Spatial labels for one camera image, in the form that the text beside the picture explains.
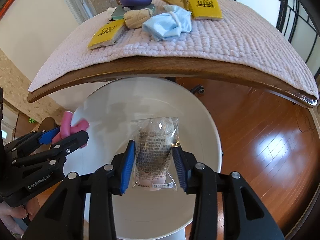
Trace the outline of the person left hand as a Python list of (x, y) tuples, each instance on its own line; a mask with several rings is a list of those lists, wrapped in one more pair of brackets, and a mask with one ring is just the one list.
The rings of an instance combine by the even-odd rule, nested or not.
[(40, 204), (37, 197), (29, 200), (25, 206), (10, 207), (6, 202), (0, 204), (1, 220), (7, 229), (19, 235), (24, 234), (24, 230), (17, 224), (15, 218), (23, 219), (29, 217), (32, 221), (40, 209)]

